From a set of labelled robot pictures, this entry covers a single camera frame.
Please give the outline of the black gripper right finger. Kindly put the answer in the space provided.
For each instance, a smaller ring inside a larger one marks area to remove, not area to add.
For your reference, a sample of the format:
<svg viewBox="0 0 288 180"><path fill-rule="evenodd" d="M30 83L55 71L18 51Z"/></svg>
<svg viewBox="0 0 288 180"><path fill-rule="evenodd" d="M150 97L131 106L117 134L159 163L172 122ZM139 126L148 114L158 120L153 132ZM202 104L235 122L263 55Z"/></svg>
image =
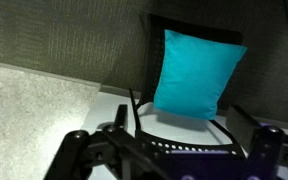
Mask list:
<svg viewBox="0 0 288 180"><path fill-rule="evenodd" d="M240 106L232 105L227 111L226 127L243 149L249 152L254 133L261 125Z"/></svg>

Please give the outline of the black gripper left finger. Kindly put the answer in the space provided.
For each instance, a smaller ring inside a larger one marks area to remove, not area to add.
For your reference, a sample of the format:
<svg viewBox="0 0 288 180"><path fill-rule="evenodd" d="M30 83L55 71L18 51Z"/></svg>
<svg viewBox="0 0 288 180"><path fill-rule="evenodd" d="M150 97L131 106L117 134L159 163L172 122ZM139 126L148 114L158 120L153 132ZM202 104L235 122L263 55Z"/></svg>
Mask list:
<svg viewBox="0 0 288 180"><path fill-rule="evenodd" d="M114 127L119 129L126 129L128 121L128 106L126 104L120 104L117 109Z"/></svg>

